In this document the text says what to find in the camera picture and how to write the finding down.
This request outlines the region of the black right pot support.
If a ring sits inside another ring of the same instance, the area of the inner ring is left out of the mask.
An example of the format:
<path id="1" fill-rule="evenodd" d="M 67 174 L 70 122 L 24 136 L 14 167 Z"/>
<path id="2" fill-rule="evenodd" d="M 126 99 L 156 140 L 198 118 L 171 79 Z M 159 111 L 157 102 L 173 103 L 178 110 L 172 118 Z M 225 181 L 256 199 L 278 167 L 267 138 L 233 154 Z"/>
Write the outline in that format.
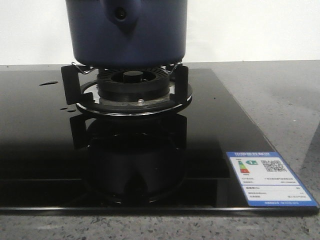
<path id="1" fill-rule="evenodd" d="M 158 67 L 169 75 L 169 92 L 152 100 L 139 99 L 134 102 L 112 101 L 104 99 L 98 94 L 97 76 L 105 70 L 141 70 L 140 69 L 104 69 L 98 68 L 96 79 L 80 84 L 79 75 L 86 75 L 94 71 L 85 65 L 63 66 L 61 68 L 65 99 L 68 105 L 76 107 L 88 114 L 115 117 L 149 116 L 170 111 L 180 111 L 192 101 L 192 87 L 188 83 L 189 69 L 178 62 L 166 69 Z"/>

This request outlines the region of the blue cooking pot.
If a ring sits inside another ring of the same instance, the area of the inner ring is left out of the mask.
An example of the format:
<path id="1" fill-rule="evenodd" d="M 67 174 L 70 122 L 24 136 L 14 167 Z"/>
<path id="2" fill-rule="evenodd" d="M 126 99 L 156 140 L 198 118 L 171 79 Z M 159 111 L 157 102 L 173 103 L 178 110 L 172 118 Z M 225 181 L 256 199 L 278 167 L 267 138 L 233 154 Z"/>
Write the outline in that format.
<path id="1" fill-rule="evenodd" d="M 160 67 L 186 53 L 186 0 L 67 0 L 75 59 L 107 69 Z"/>

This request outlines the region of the black glass gas stove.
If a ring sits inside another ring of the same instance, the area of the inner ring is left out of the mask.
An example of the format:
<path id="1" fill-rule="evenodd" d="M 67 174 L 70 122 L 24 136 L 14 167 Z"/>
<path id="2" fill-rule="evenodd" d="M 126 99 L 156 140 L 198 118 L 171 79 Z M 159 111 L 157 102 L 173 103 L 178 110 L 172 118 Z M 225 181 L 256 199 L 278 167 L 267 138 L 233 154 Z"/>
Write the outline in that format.
<path id="1" fill-rule="evenodd" d="M 249 206 L 227 152 L 277 152 L 210 69 L 189 69 L 190 104 L 145 116 L 66 102 L 61 70 L 0 74 L 0 212 L 308 216 Z"/>

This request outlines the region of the blue energy label sticker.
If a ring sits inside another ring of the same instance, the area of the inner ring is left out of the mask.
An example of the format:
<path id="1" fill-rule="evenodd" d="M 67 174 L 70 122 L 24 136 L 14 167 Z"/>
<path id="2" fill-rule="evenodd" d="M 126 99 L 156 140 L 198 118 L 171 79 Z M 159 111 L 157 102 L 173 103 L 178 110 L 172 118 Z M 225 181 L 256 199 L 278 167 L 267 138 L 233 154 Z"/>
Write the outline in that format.
<path id="1" fill-rule="evenodd" d="M 318 207 L 278 152 L 227 152 L 251 207 Z"/>

